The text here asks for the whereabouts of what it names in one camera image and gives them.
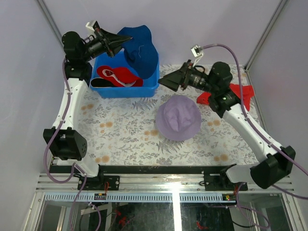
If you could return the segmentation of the blue plastic bin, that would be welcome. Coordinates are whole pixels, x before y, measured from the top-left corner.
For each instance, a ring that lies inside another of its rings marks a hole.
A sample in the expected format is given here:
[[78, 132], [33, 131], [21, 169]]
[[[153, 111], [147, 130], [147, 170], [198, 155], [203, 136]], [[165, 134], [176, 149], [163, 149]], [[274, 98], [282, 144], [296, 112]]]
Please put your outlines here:
[[[120, 51], [115, 57], [111, 58], [106, 53], [101, 54], [95, 58], [95, 63], [92, 71], [91, 79], [98, 78], [97, 68], [107, 65], [111, 68], [126, 67], [128, 70], [137, 75], [137, 72], [126, 62], [124, 52]], [[155, 94], [158, 88], [159, 80], [159, 65], [157, 65], [156, 70], [152, 76], [143, 81], [143, 86], [141, 87], [103, 87], [96, 88], [90, 85], [90, 88], [97, 92], [103, 98], [150, 98]]]

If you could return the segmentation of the navy blue hat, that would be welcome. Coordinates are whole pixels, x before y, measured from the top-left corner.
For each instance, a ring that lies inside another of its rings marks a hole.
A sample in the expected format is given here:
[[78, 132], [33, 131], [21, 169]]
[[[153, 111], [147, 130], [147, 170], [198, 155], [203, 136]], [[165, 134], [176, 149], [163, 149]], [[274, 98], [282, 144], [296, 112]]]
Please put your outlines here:
[[158, 65], [158, 52], [152, 43], [152, 34], [146, 25], [124, 27], [118, 35], [130, 36], [131, 39], [122, 44], [126, 62], [141, 79], [148, 79]]

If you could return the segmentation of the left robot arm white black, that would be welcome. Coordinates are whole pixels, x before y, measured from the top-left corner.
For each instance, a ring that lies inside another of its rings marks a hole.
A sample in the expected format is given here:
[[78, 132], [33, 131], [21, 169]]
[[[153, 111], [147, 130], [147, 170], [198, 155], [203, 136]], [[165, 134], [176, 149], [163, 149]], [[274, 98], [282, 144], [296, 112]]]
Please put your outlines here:
[[105, 177], [98, 174], [98, 164], [87, 156], [87, 141], [77, 132], [78, 109], [89, 88], [92, 75], [90, 60], [105, 53], [109, 57], [117, 55], [123, 43], [131, 36], [117, 35], [92, 26], [92, 34], [81, 38], [77, 32], [69, 31], [62, 36], [65, 57], [62, 63], [64, 93], [61, 106], [52, 128], [43, 131], [47, 144], [43, 156], [46, 173], [49, 174], [48, 153], [58, 157], [64, 165], [71, 165], [89, 178], [89, 185], [100, 190], [105, 186]]

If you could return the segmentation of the lilac bucket hat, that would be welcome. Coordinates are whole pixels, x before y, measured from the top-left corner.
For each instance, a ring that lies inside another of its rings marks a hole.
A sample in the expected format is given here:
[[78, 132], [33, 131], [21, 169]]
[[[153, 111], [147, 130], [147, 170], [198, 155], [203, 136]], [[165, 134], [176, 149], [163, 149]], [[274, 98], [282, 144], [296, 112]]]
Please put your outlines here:
[[185, 141], [199, 132], [202, 117], [193, 100], [183, 95], [173, 95], [159, 106], [155, 122], [158, 131], [165, 138]]

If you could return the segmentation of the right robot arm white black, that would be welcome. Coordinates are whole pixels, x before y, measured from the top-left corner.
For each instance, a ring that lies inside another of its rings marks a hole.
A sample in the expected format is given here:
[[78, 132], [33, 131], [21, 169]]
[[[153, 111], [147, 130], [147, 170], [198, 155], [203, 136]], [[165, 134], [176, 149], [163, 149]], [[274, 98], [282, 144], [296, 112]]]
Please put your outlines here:
[[255, 165], [234, 165], [219, 178], [220, 186], [232, 189], [238, 182], [253, 181], [262, 189], [273, 186], [291, 173], [295, 150], [283, 147], [248, 114], [241, 99], [230, 89], [231, 69], [224, 62], [212, 65], [209, 74], [198, 71], [191, 61], [180, 69], [163, 76], [158, 83], [177, 91], [188, 86], [209, 92], [210, 108], [228, 122], [241, 135], [258, 160]]

